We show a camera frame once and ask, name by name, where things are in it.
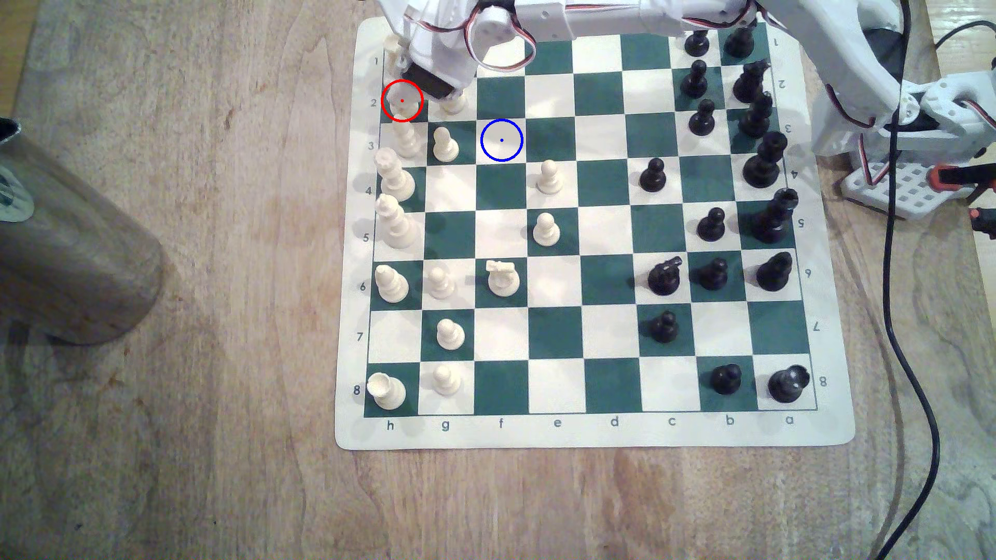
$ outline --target wooden table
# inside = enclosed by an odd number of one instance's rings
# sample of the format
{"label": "wooden table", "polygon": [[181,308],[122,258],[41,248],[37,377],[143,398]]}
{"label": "wooden table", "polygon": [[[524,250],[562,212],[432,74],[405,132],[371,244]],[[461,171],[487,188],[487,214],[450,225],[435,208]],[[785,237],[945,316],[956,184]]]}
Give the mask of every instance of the wooden table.
{"label": "wooden table", "polygon": [[[935,59],[914,1],[914,79]],[[346,452],[350,75],[373,2],[49,0],[16,115],[168,254],[119,341],[0,323],[0,557],[861,558],[926,472],[881,215],[823,171],[858,434],[829,448]],[[895,326],[943,435],[899,557],[996,554],[996,359],[964,209],[901,223]]]}

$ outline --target white square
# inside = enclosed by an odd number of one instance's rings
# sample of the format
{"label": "white square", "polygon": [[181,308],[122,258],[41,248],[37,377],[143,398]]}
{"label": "white square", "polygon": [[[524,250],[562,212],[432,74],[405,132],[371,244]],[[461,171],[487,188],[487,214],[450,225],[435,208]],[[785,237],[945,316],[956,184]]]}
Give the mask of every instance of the white square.
{"label": "white square", "polygon": [[[794,403],[779,403],[768,391],[768,380],[789,366],[802,366],[810,373],[810,383]],[[762,411],[799,411],[816,408],[817,378],[810,368],[808,354],[762,354],[754,356],[754,383],[757,385],[757,408]]]}
{"label": "white square", "polygon": [[643,411],[700,411],[698,362],[694,356],[639,359]]}
{"label": "white square", "polygon": [[[647,285],[647,276],[654,266],[674,257],[681,257],[681,266],[678,267],[681,283],[678,284],[678,289],[673,294],[658,296],[650,291],[650,287]],[[634,253],[632,255],[632,277],[636,282],[636,303],[638,304],[691,303],[688,253]]]}
{"label": "white square", "polygon": [[529,257],[529,307],[581,305],[581,257]]}
{"label": "white square", "polygon": [[575,74],[623,70],[623,44],[619,35],[579,37],[572,43],[571,51]]}
{"label": "white square", "polygon": [[670,69],[622,72],[622,105],[625,113],[673,113],[674,81]]}
{"label": "white square", "polygon": [[526,76],[526,119],[573,116],[573,74]]}
{"label": "white square", "polygon": [[662,157],[664,174],[667,181],[664,188],[657,192],[647,192],[639,186],[639,176],[646,170],[650,157],[635,157],[626,161],[629,170],[629,203],[639,204],[680,204],[681,203],[681,165],[677,156]]}
{"label": "white square", "polygon": [[[425,260],[422,265],[422,309],[473,309],[477,283],[475,263],[474,259]],[[430,296],[425,288],[429,271],[436,267],[449,274],[449,281],[454,285],[453,293],[444,300]]]}
{"label": "white square", "polygon": [[635,305],[586,305],[581,308],[581,328],[585,358],[639,356]]}
{"label": "white square", "polygon": [[[782,251],[788,251],[792,255],[792,272],[789,273],[789,283],[777,292],[769,292],[758,285],[757,269]],[[742,251],[742,255],[747,301],[797,301],[803,299],[802,287],[799,283],[799,259],[795,249],[751,249]]]}
{"label": "white square", "polygon": [[[439,366],[448,366],[460,376],[460,388],[450,396],[440,395],[432,388],[432,374]],[[420,415],[474,414],[474,363],[422,362],[418,375],[418,413]]]}
{"label": "white square", "polygon": [[691,322],[696,356],[750,356],[747,302],[692,303]]}
{"label": "white square", "polygon": [[525,307],[474,310],[474,360],[529,359],[529,309]]}
{"label": "white square", "polygon": [[432,165],[425,169],[425,211],[477,209],[477,165]]}
{"label": "white square", "polygon": [[371,311],[371,364],[418,362],[422,358],[420,310]]}
{"label": "white square", "polygon": [[474,251],[479,259],[526,256],[526,209],[478,210],[474,213]]}
{"label": "white square", "polygon": [[632,253],[632,216],[629,206],[578,208],[578,242],[583,255]]}
{"label": "white square", "polygon": [[[726,219],[723,220],[726,233],[715,241],[705,241],[698,236],[698,222],[712,208],[722,208],[726,213]],[[681,211],[684,214],[685,249],[689,253],[740,250],[740,216],[737,213],[737,203],[733,200],[685,202],[681,205]]]}
{"label": "white square", "polygon": [[530,360],[529,412],[583,413],[585,361]]}
{"label": "white square", "polygon": [[576,158],[625,159],[625,115],[574,117]]}

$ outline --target white pawn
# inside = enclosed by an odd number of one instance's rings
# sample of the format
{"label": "white pawn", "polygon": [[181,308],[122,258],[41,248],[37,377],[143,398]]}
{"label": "white pawn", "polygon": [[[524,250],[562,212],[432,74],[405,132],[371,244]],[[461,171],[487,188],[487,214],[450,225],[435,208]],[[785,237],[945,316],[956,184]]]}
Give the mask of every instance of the white pawn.
{"label": "white pawn", "polygon": [[445,350],[456,350],[463,346],[463,327],[451,319],[443,319],[436,325],[436,342]]}
{"label": "white pawn", "polygon": [[544,194],[557,194],[561,188],[564,188],[564,178],[552,159],[543,162],[543,166],[540,168],[540,179],[536,181],[536,188]]}
{"label": "white pawn", "polygon": [[536,217],[533,239],[544,247],[549,247],[560,240],[560,226],[554,221],[553,214],[543,212]]}
{"label": "white pawn", "polygon": [[460,389],[460,375],[441,364],[432,372],[432,388],[440,395],[449,397]]}
{"label": "white pawn", "polygon": [[435,139],[432,154],[436,156],[436,159],[443,163],[450,163],[460,154],[460,146],[450,135],[447,127],[439,127],[432,133],[432,137]]}
{"label": "white pawn", "polygon": [[519,273],[515,271],[515,263],[489,260],[484,269],[488,271],[488,287],[494,294],[507,298],[519,290]]}
{"label": "white pawn", "polygon": [[397,203],[397,198],[382,193],[376,198],[374,205],[380,216],[380,223],[387,230],[384,242],[395,249],[403,249],[418,238],[418,227],[411,218],[404,214],[404,209]]}
{"label": "white pawn", "polygon": [[429,271],[429,281],[426,282],[426,289],[430,296],[437,300],[444,300],[453,295],[456,284],[450,280],[449,275],[438,266]]}
{"label": "white pawn", "polygon": [[404,403],[406,390],[404,384],[387,374],[377,372],[367,380],[367,392],[373,397],[378,407],[385,411],[393,411]]}
{"label": "white pawn", "polygon": [[387,303],[397,303],[408,295],[408,281],[393,268],[379,264],[373,271],[376,290]]}
{"label": "white pawn", "polygon": [[376,172],[383,177],[380,182],[383,192],[397,198],[398,202],[411,198],[415,192],[415,179],[401,166],[397,152],[389,147],[382,147],[376,151],[373,161],[376,163]]}

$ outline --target black pawn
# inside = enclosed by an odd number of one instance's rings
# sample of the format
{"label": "black pawn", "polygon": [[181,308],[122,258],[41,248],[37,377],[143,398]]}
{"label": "black pawn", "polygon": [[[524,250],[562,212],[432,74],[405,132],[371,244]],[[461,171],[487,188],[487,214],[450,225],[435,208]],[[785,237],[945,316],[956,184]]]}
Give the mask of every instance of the black pawn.
{"label": "black pawn", "polygon": [[726,233],[724,219],[726,219],[726,212],[722,208],[713,208],[704,218],[698,220],[695,232],[703,241],[718,241]]}
{"label": "black pawn", "polygon": [[664,160],[655,157],[639,175],[639,186],[647,192],[657,192],[664,188],[667,175],[664,174]]}
{"label": "black pawn", "polygon": [[768,380],[768,392],[779,403],[794,403],[809,385],[810,375],[802,366],[775,372]]}
{"label": "black pawn", "polygon": [[769,292],[777,292],[789,283],[792,274],[792,253],[782,251],[757,269],[757,284]]}
{"label": "black pawn", "polygon": [[765,133],[761,138],[761,144],[757,146],[757,155],[744,163],[743,173],[747,184],[758,188],[775,184],[779,173],[782,172],[778,162],[782,160],[787,145],[789,139],[782,133],[778,131]]}
{"label": "black pawn", "polygon": [[681,92],[689,98],[698,99],[705,95],[709,82],[705,79],[705,62],[697,60],[691,63],[691,71],[681,81]]}
{"label": "black pawn", "polygon": [[669,296],[677,291],[681,285],[681,278],[678,276],[680,265],[681,257],[674,257],[650,269],[646,277],[650,291],[658,296]]}
{"label": "black pawn", "polygon": [[750,104],[750,109],[740,118],[740,132],[752,139],[758,139],[768,131],[771,126],[771,108],[775,102],[768,92],[762,93],[754,98]]}
{"label": "black pawn", "polygon": [[740,389],[740,378],[743,373],[740,366],[727,364],[712,371],[709,376],[709,387],[720,395],[733,395]]}
{"label": "black pawn", "polygon": [[712,100],[702,100],[698,102],[698,111],[688,120],[688,129],[697,137],[708,136],[716,128],[716,119],[712,117],[712,112],[716,110],[716,104]]}

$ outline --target green square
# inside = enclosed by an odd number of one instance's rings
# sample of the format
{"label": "green square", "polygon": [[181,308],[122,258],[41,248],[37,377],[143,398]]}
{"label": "green square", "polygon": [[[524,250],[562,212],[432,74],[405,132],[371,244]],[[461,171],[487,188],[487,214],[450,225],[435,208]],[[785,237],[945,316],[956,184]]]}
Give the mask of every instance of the green square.
{"label": "green square", "polygon": [[634,253],[685,250],[681,204],[639,204],[629,207]]}
{"label": "green square", "polygon": [[475,362],[474,414],[527,415],[529,362]]}
{"label": "green square", "polygon": [[397,378],[404,385],[404,402],[393,411],[385,411],[377,406],[374,398],[367,391],[366,385],[364,385],[361,387],[361,390],[364,392],[364,418],[382,419],[418,416],[418,364],[367,365],[367,379],[377,372]]}
{"label": "green square", "polygon": [[629,204],[625,159],[578,161],[578,206]]}
{"label": "green square", "polygon": [[687,155],[679,159],[681,198],[685,202],[733,200],[733,163],[729,155]]}
{"label": "green square", "polygon": [[490,276],[487,271],[488,260],[477,259],[475,265],[474,304],[477,307],[526,307],[529,302],[529,291],[526,289],[529,286],[529,271],[527,270],[526,259],[491,259],[515,263],[515,271],[519,273],[519,289],[507,298],[496,296],[491,291],[491,288],[488,287],[488,276]]}
{"label": "green square", "polygon": [[809,327],[803,302],[752,301],[750,336],[754,354],[809,354]]}
{"label": "green square", "polygon": [[477,166],[477,209],[526,207],[526,164]]}
{"label": "green square", "polygon": [[[536,218],[543,212],[549,212],[554,216],[554,223],[561,228],[561,238],[550,247],[544,247],[533,238],[533,228],[536,227]],[[578,241],[578,208],[533,208],[526,211],[527,223],[529,223],[529,256],[548,257],[555,255],[577,255],[581,254],[580,243]]]}
{"label": "green square", "polygon": [[691,68],[675,68],[671,71],[671,79],[674,83],[675,111],[695,111],[698,109],[698,102],[702,100],[712,100],[712,103],[716,104],[716,109],[726,108],[725,96],[723,95],[723,72],[718,66],[705,69],[707,85],[705,94],[700,98],[689,98],[681,91],[681,82],[689,74],[691,74]]}
{"label": "green square", "polygon": [[571,161],[576,153],[574,135],[574,117],[526,119],[526,160]]}
{"label": "green square", "polygon": [[[650,325],[665,311],[670,311],[677,319],[678,336],[667,344],[661,344],[650,335]],[[636,306],[636,318],[639,320],[639,354],[641,356],[695,356],[691,304],[638,305]]]}
{"label": "green square", "polygon": [[671,67],[667,37],[640,33],[620,36],[623,70],[656,70]]}
{"label": "green square", "polygon": [[427,212],[425,258],[468,259],[474,256],[474,212]]}
{"label": "green square", "polygon": [[529,308],[529,359],[580,358],[580,307]]}
{"label": "green square", "polygon": [[581,302],[584,305],[635,303],[632,255],[583,255]]}
{"label": "green square", "polygon": [[536,58],[526,67],[526,76],[534,74],[573,74],[574,54],[571,41],[543,43]]}
{"label": "green square", "polygon": [[623,109],[623,73],[574,75],[575,115],[619,115]]}
{"label": "green square", "polygon": [[[740,366],[740,389],[733,395],[720,395],[709,386],[712,370]],[[698,400],[704,413],[746,413],[757,410],[754,360],[750,356],[707,356],[698,358]]]}
{"label": "green square", "polygon": [[[726,259],[726,285],[716,291],[709,291],[698,284],[693,278],[695,270],[703,267],[712,259]],[[705,253],[688,253],[688,277],[691,281],[691,301],[744,301],[747,290],[744,287],[744,265],[740,251],[709,251]]]}
{"label": "green square", "polygon": [[639,360],[585,360],[585,405],[594,415],[641,412]]}
{"label": "green square", "polygon": [[[435,146],[435,130],[439,127],[446,127],[450,135],[460,146],[460,153],[456,159],[449,163],[444,163],[435,158],[432,149]],[[474,121],[461,121],[458,123],[429,123],[429,145],[428,145],[429,165],[461,165],[475,163],[477,161],[477,123]]]}
{"label": "green square", "polygon": [[626,115],[625,140],[629,157],[678,155],[674,113]]}
{"label": "green square", "polygon": [[789,218],[785,224],[785,237],[774,243],[758,241],[751,233],[751,221],[755,214],[762,212],[768,206],[766,200],[750,200],[737,202],[737,221],[740,223],[740,247],[742,249],[791,249],[796,246],[795,218]]}
{"label": "green square", "polygon": [[[380,264],[386,264],[387,266],[393,268],[398,274],[404,276],[404,279],[408,281],[408,295],[404,296],[403,300],[397,303],[387,303],[380,296],[380,293],[377,291],[376,283],[374,282],[374,270],[376,270],[377,266]],[[371,271],[371,279],[365,284],[367,285],[367,290],[373,290],[371,293],[371,311],[422,308],[422,261],[420,260],[390,262],[375,261],[373,263],[373,270]]]}
{"label": "green square", "polygon": [[524,119],[525,117],[525,76],[477,79],[478,120]]}

